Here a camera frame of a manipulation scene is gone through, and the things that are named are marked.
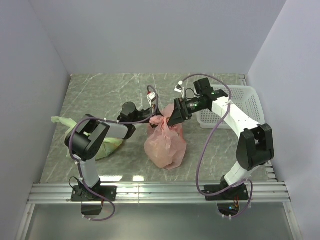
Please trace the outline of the pink plastic bag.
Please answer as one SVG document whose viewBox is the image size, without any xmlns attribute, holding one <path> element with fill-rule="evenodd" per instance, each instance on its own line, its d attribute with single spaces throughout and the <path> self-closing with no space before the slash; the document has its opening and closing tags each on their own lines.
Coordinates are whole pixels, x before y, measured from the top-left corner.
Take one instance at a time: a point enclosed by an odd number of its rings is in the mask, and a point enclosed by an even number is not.
<svg viewBox="0 0 320 240">
<path fill-rule="evenodd" d="M 161 115 L 153 116 L 147 126 L 148 138 L 144 151 L 148 158 L 160 169 L 172 170 L 181 166 L 187 143 L 183 137 L 183 126 L 168 126 L 174 105 L 167 105 Z"/>
</svg>

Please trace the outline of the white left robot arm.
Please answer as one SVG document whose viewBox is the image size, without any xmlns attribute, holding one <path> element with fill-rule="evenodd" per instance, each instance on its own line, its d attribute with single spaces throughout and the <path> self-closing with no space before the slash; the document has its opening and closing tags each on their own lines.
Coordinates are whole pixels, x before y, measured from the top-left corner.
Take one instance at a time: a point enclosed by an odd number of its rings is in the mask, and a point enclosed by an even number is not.
<svg viewBox="0 0 320 240">
<path fill-rule="evenodd" d="M 77 164 L 80 178 L 79 187 L 89 201 L 97 200 L 101 195 L 101 179 L 96 166 L 96 156 L 106 138 L 128 140 L 136 131 L 136 124 L 148 124 L 157 114 L 158 105 L 138 110 L 133 102 L 122 106 L 117 121 L 100 119 L 86 114 L 65 137 L 71 158 Z"/>
</svg>

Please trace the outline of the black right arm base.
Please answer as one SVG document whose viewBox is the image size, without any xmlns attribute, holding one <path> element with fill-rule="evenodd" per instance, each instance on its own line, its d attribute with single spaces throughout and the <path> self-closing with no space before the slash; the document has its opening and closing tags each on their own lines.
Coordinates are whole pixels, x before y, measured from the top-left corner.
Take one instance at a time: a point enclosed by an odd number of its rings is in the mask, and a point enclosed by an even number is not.
<svg viewBox="0 0 320 240">
<path fill-rule="evenodd" d="M 204 190 L 202 191 L 205 194 L 213 194 L 220 190 L 222 190 L 223 187 L 221 185 L 205 185 Z M 231 189 L 228 189 L 227 191 L 215 195 L 215 196 L 206 196 L 206 201 L 234 201 L 234 200 L 248 200 L 249 194 L 246 185 L 243 183 L 240 186 L 233 187 Z"/>
</svg>

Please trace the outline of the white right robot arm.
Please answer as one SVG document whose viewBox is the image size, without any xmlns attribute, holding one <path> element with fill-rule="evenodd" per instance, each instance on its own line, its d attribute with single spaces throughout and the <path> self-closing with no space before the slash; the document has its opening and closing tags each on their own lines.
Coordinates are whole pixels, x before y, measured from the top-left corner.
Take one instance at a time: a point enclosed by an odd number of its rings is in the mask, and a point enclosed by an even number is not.
<svg viewBox="0 0 320 240">
<path fill-rule="evenodd" d="M 236 163 L 221 178 L 219 191 L 210 193 L 198 190 L 207 198 L 221 195 L 231 200 L 239 192 L 240 186 L 249 180 L 251 173 L 274 158 L 273 131 L 267 123 L 258 123 L 238 108 L 232 101 L 229 87 L 227 91 L 215 90 L 210 84 L 211 75 L 202 73 L 200 76 L 202 78 L 193 83 L 196 91 L 194 98 L 174 100 L 174 109 L 167 124 L 172 127 L 190 120 L 194 113 L 209 110 L 220 117 L 213 131 L 222 122 L 233 130 L 238 138 Z"/>
</svg>

